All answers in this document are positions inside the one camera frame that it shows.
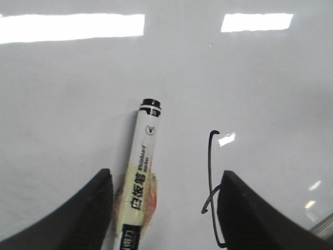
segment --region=white surface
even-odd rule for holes
[[[332,211],[331,1],[0,6],[3,16],[145,15],[140,37],[0,45],[0,239],[54,210],[100,168],[111,169],[117,189],[143,98],[159,100],[162,116],[158,207],[141,249],[218,249],[210,215],[200,214],[212,129],[236,133],[221,148],[216,138],[216,184],[233,170],[307,229]],[[221,33],[234,13],[294,16],[286,30]]]

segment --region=marker cap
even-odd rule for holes
[[[155,99],[144,99],[141,105],[150,105],[161,109],[161,103]]]

